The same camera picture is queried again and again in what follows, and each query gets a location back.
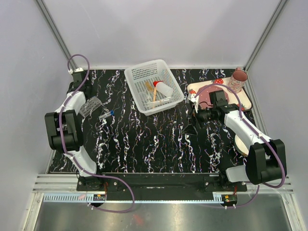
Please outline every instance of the robotic arm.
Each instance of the robotic arm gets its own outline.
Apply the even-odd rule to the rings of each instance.
[[[245,115],[241,118],[239,107],[236,104],[228,104],[223,90],[210,93],[212,108],[202,109],[199,106],[199,96],[195,98],[195,94],[191,95],[189,100],[193,105],[192,112],[188,117],[191,125],[202,129],[205,122],[220,120],[239,136],[249,150],[246,165],[226,169],[227,178],[230,182],[250,181],[253,184],[260,184],[282,178],[282,170],[275,156],[260,137],[263,137],[275,150],[286,174],[284,143],[281,140],[272,140],[269,136],[263,134],[249,122]]]
[[[77,115],[80,111],[80,108],[85,104],[86,99],[90,95],[91,85],[85,84],[72,96],[74,90],[84,80],[85,72],[82,68],[78,68],[72,73],[72,76],[74,82],[70,84],[65,99],[65,101],[67,101],[68,98],[70,98],[70,101],[65,106],[65,109],[62,113],[62,128],[64,131],[64,142],[66,149],[73,156],[64,153],[60,136],[59,113],[63,105],[61,105],[55,112],[47,113],[45,115],[45,124],[50,147],[67,156],[79,170],[80,176],[89,177],[89,174],[82,171],[82,169],[80,169],[80,167],[75,163],[74,159],[76,159],[78,163],[88,172],[92,174],[96,173],[96,163],[91,160],[83,146],[83,134],[81,126],[77,120]]]

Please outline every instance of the pink mug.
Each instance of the pink mug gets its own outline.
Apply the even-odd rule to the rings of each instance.
[[[245,81],[248,79],[248,75],[245,73],[245,71],[242,71],[239,67],[235,69],[233,72],[228,87],[231,88],[235,93],[241,92]]]

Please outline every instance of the white basket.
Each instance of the white basket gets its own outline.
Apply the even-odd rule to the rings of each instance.
[[[146,116],[173,108],[184,100],[184,94],[164,60],[158,59],[133,66],[126,69],[124,74],[138,110]],[[160,80],[173,89],[173,94],[171,101],[162,102],[153,108],[150,104],[153,101],[153,93],[147,89],[145,82],[148,81],[154,88],[153,82]],[[165,98],[166,96],[157,92],[157,101]]]

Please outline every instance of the white wall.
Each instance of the white wall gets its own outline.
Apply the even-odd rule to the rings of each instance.
[[[95,68],[154,59],[171,67],[236,67],[246,64],[279,0],[44,2],[71,53]]]
[[[49,159],[44,115],[71,78],[33,0],[1,1],[0,30],[0,229],[15,231]]]
[[[308,1],[291,0],[278,19],[249,77],[267,131],[285,143],[287,170],[308,225]]]

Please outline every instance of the red cap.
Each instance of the red cap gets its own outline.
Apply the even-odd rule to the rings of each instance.
[[[162,81],[162,80],[160,80],[160,81],[154,81],[154,82],[153,82],[154,87],[156,87],[156,84],[159,83],[159,82],[163,82],[163,81]]]

